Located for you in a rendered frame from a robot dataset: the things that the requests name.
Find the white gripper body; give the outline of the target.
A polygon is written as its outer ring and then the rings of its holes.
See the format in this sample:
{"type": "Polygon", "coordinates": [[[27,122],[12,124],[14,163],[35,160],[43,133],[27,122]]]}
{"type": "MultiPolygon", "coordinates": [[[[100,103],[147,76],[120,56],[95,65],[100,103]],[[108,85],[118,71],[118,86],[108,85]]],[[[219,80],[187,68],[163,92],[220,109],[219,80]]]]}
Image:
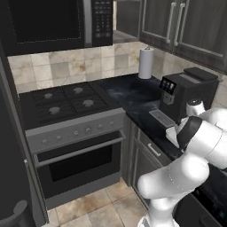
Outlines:
{"type": "Polygon", "coordinates": [[[173,127],[166,129],[166,138],[177,148],[182,148],[177,140],[177,132],[185,125],[187,120],[188,118],[183,118],[180,121],[180,124],[175,123],[173,127]]]}

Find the dark wood drawer front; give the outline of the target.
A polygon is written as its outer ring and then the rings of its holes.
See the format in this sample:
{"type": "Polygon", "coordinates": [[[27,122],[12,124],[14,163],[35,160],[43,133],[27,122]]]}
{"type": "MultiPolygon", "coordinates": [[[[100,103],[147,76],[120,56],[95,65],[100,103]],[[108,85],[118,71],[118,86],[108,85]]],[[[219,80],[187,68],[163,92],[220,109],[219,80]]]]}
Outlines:
{"type": "Polygon", "coordinates": [[[162,166],[167,166],[171,159],[140,129],[137,134],[138,141],[143,145],[143,147],[157,160],[162,166]],[[152,144],[152,147],[161,154],[160,157],[157,157],[147,146],[152,144]]]}

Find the dark wood base cupboard door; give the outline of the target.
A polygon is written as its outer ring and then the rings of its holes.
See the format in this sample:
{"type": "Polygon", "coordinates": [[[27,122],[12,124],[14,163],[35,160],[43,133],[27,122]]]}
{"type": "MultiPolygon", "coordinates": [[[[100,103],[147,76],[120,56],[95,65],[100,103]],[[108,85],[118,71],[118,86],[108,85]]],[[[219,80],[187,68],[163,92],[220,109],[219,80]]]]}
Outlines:
{"type": "Polygon", "coordinates": [[[138,197],[141,199],[144,206],[146,208],[149,208],[150,200],[144,199],[138,190],[137,186],[138,178],[143,174],[147,174],[158,168],[161,168],[162,165],[154,158],[154,156],[145,148],[145,146],[141,142],[137,141],[136,139],[134,139],[134,142],[135,142],[135,159],[132,187],[134,188],[138,197]]]}

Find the black coffee machine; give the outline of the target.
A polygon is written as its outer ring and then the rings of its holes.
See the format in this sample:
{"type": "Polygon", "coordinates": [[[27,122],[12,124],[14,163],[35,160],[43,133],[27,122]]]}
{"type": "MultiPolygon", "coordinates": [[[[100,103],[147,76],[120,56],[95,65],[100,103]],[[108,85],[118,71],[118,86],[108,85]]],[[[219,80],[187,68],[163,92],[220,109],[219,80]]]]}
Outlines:
{"type": "Polygon", "coordinates": [[[218,76],[198,67],[162,77],[160,106],[149,114],[166,129],[186,117],[186,104],[191,99],[201,99],[205,109],[213,103],[218,87],[218,76]]]}

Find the black dishwasher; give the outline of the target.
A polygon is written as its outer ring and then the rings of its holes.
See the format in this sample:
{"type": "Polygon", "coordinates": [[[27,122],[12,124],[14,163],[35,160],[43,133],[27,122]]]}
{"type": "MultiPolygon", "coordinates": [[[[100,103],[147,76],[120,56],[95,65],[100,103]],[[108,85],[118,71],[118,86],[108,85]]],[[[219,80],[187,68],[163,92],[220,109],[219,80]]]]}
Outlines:
{"type": "Polygon", "coordinates": [[[174,217],[180,227],[227,227],[227,168],[209,169],[207,181],[178,203],[174,217]]]}

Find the white paper towel roll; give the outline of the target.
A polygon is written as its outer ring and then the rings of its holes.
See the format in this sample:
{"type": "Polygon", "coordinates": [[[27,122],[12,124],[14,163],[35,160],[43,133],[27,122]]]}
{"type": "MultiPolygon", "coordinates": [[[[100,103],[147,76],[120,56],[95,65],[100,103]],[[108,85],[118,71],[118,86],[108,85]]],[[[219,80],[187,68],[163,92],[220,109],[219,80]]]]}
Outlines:
{"type": "Polygon", "coordinates": [[[148,80],[153,73],[153,52],[154,49],[146,47],[140,50],[138,77],[143,80],[148,80]]]}

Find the grey oven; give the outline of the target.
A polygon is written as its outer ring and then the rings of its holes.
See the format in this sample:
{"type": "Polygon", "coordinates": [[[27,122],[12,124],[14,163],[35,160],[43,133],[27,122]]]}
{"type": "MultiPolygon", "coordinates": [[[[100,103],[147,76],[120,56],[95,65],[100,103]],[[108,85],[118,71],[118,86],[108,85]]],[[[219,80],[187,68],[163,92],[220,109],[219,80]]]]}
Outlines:
{"type": "Polygon", "coordinates": [[[48,209],[120,180],[124,117],[116,108],[26,132],[48,209]]]}

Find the black oven door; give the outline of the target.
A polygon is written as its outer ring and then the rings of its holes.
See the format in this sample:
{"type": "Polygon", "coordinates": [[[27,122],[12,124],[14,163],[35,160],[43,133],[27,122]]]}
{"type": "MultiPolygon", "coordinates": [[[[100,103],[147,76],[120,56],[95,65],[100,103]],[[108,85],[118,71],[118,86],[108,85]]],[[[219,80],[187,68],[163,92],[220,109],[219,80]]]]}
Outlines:
{"type": "MultiPolygon", "coordinates": [[[[120,130],[36,155],[41,162],[124,137],[120,130]]],[[[120,172],[121,142],[37,168],[46,199],[120,172]]]]}

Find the black gas hob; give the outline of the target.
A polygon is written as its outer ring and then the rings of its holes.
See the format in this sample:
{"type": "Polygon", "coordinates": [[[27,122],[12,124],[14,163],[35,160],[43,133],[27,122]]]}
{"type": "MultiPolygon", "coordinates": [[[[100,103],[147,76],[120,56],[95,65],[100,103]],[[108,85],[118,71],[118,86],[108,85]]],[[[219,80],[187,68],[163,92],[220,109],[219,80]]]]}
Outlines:
{"type": "Polygon", "coordinates": [[[120,108],[96,82],[20,93],[25,130],[120,108]]]}

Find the dark wood open cupboard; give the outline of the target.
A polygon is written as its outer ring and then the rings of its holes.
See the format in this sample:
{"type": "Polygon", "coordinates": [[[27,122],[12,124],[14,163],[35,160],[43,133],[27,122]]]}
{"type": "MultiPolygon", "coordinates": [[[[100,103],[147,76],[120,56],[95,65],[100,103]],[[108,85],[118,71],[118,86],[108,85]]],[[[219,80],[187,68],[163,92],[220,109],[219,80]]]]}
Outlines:
{"type": "Polygon", "coordinates": [[[139,33],[141,0],[113,1],[113,42],[136,42],[139,33]]]}

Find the black fridge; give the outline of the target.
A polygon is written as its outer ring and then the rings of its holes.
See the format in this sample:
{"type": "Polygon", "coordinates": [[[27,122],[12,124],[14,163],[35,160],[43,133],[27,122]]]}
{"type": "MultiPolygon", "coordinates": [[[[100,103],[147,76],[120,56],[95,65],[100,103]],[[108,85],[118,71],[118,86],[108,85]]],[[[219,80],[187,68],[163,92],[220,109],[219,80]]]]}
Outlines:
{"type": "Polygon", "coordinates": [[[11,216],[21,200],[27,202],[23,215],[27,227],[43,227],[49,222],[12,71],[0,43],[0,220],[11,216]]]}

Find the black microwave oven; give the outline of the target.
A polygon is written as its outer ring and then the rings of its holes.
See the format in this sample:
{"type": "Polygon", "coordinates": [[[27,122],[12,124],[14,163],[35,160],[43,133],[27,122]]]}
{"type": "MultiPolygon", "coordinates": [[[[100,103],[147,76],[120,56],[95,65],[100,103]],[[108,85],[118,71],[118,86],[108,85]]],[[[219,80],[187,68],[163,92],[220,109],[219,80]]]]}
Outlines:
{"type": "Polygon", "coordinates": [[[114,0],[91,0],[92,43],[85,46],[82,0],[0,0],[6,56],[68,51],[113,43],[114,0]]]}

